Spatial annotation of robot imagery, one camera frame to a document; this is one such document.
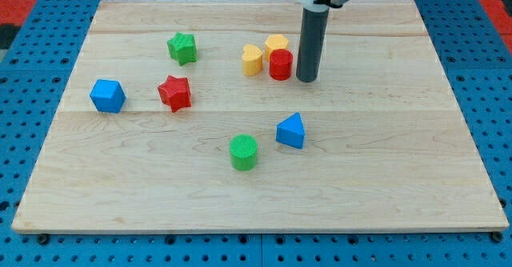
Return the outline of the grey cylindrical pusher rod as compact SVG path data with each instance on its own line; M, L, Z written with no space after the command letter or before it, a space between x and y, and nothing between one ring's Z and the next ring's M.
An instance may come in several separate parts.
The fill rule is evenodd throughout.
M301 82L314 82L317 79L322 56L329 10L302 12L296 77Z

